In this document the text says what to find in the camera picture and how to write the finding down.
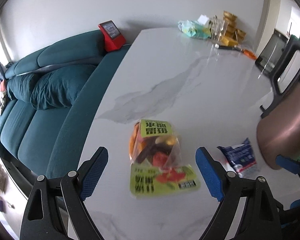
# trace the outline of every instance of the blue gripper pad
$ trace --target blue gripper pad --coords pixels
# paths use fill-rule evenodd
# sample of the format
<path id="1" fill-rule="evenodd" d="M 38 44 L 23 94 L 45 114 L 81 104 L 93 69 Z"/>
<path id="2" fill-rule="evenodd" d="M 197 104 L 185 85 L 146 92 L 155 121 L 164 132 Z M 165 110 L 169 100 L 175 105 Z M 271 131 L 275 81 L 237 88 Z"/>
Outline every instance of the blue gripper pad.
<path id="1" fill-rule="evenodd" d="M 222 180 L 217 175 L 215 169 L 213 168 L 201 148 L 198 148 L 195 152 L 195 162 L 197 163 L 202 177 L 207 184 L 211 196 L 215 197 L 219 202 L 222 201 L 225 196 L 222 191 Z"/>
<path id="2" fill-rule="evenodd" d="M 293 201 L 290 205 L 290 209 L 293 209 L 293 208 L 299 207 L 299 206 L 300 206 L 300 199 Z"/>
<path id="3" fill-rule="evenodd" d="M 275 159 L 275 164 L 292 172 L 293 174 L 300 174 L 300 164 L 290 158 L 278 155 Z"/>
<path id="4" fill-rule="evenodd" d="M 108 151 L 104 149 L 98 158 L 96 158 L 87 175 L 82 180 L 82 190 L 80 192 L 81 201 L 85 201 L 87 197 L 92 195 L 107 163 Z"/>

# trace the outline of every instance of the teal plastic bag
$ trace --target teal plastic bag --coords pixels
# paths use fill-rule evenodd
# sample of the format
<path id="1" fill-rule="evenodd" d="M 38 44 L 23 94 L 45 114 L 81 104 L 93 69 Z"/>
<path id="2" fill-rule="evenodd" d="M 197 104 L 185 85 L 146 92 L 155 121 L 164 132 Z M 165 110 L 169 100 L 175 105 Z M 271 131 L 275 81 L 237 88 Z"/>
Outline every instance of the teal plastic bag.
<path id="1" fill-rule="evenodd" d="M 197 21 L 179 21 L 178 28 L 184 34 L 191 38 L 207 39 L 211 37 L 211 31 L 209 28 L 200 25 Z"/>

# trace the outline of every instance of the metal screw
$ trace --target metal screw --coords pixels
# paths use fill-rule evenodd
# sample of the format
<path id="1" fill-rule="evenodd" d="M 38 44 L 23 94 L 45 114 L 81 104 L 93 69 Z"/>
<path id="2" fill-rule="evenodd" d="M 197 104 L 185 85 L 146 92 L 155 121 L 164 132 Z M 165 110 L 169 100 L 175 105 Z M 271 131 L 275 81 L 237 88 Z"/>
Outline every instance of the metal screw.
<path id="1" fill-rule="evenodd" d="M 74 177 L 75 175 L 77 175 L 76 171 L 69 171 L 69 173 L 68 173 L 69 177 Z"/>
<path id="2" fill-rule="evenodd" d="M 228 171 L 227 172 L 227 175 L 230 177 L 230 178 L 234 178 L 235 177 L 235 173 L 233 171 Z"/>
<path id="3" fill-rule="evenodd" d="M 266 179 L 265 179 L 264 177 L 259 177 L 258 180 L 259 180 L 260 182 L 266 182 Z"/>
<path id="4" fill-rule="evenodd" d="M 37 181 L 43 181 L 44 180 L 44 176 L 43 175 L 40 175 L 37 177 Z"/>

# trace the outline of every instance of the blue plastic bag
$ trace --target blue plastic bag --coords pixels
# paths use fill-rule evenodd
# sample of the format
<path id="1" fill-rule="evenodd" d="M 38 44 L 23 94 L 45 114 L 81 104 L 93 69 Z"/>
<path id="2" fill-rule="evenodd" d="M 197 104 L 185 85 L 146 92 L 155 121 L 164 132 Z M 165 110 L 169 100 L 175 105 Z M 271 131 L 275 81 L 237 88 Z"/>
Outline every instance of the blue plastic bag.
<path id="1" fill-rule="evenodd" d="M 211 37 L 211 31 L 209 28 L 200 25 L 197 21 L 179 21 L 178 28 L 184 34 L 191 38 L 207 39 Z"/>
<path id="2" fill-rule="evenodd" d="M 223 153 L 239 177 L 250 176 L 251 173 L 258 170 L 249 138 L 246 138 L 239 145 L 229 147 L 218 146 L 217 148 Z"/>

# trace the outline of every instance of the white marble tabletop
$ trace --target white marble tabletop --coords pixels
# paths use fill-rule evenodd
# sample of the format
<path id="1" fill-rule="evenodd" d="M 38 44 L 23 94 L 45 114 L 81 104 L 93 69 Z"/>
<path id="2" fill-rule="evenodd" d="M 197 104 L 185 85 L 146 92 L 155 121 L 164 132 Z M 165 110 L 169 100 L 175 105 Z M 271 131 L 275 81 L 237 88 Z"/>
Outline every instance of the white marble tabletop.
<path id="1" fill-rule="evenodd" d="M 300 198 L 298 176 L 271 170 L 258 149 L 259 106 L 269 106 L 272 98 L 269 80 L 246 56 L 218 51 L 211 42 L 188 38 L 177 28 L 142 31 L 102 99 L 79 163 L 99 146 L 109 152 L 96 189 L 84 202 L 104 239 L 198 240 L 218 206 L 195 163 L 198 147 L 206 147 L 229 170 L 216 147 L 237 145 L 249 137 L 260 169 L 253 179 L 264 176 L 286 207 Z M 199 190 L 147 199 L 131 196 L 128 143 L 141 118 L 173 124 L 180 134 L 183 162 L 191 164 L 201 180 Z M 228 239 L 234 236 L 239 213 Z M 71 223 L 68 234 L 76 238 Z"/>

